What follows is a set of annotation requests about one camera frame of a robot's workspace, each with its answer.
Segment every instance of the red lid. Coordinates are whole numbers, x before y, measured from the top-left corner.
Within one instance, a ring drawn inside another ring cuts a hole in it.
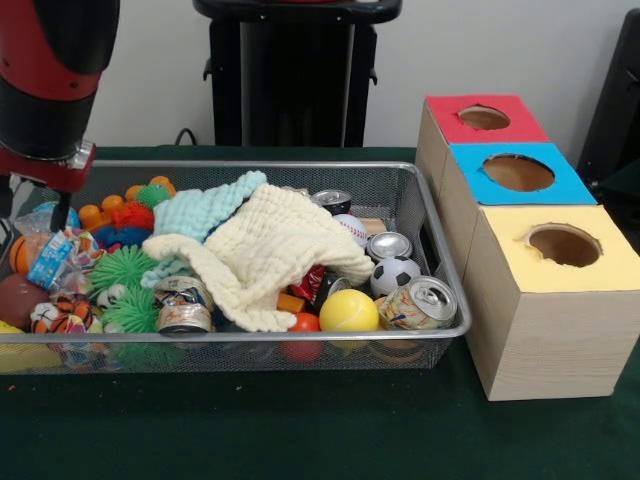
[[[516,95],[428,96],[427,103],[449,144],[550,142]]]

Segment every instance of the white wall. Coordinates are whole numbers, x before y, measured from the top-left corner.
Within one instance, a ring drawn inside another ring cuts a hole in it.
[[[415,146],[425,93],[520,94],[576,161],[625,13],[634,0],[405,0],[378,26],[380,83],[367,145]],[[87,137],[171,143],[183,126],[213,141],[208,20],[188,0],[124,0],[114,57]]]

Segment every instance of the circular hole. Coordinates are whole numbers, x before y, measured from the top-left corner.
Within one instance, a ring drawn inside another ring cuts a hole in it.
[[[558,265],[586,267],[600,258],[598,241],[582,230],[569,225],[542,225],[532,230],[529,245],[538,249],[543,258]]]
[[[477,130],[500,130],[511,125],[511,120],[500,110],[482,105],[474,105],[458,113],[467,127]]]
[[[483,168],[494,182],[516,192],[543,190],[555,181],[546,165],[523,155],[496,155],[484,162]]]

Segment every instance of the wooden box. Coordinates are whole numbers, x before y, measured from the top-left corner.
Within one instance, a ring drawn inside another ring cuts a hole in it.
[[[595,205],[571,165],[551,143],[451,145],[440,191],[440,216],[463,277],[480,205]]]
[[[489,400],[613,392],[640,332],[640,258],[603,207],[482,207],[464,287]]]
[[[517,96],[429,96],[424,102],[416,165],[437,200],[451,157],[449,145],[519,142],[549,142],[549,138]]]

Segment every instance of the soccer ball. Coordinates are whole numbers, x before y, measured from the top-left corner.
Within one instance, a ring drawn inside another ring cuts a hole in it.
[[[407,257],[383,259],[371,274],[371,291],[374,298],[389,295],[396,288],[421,275],[420,266]]]

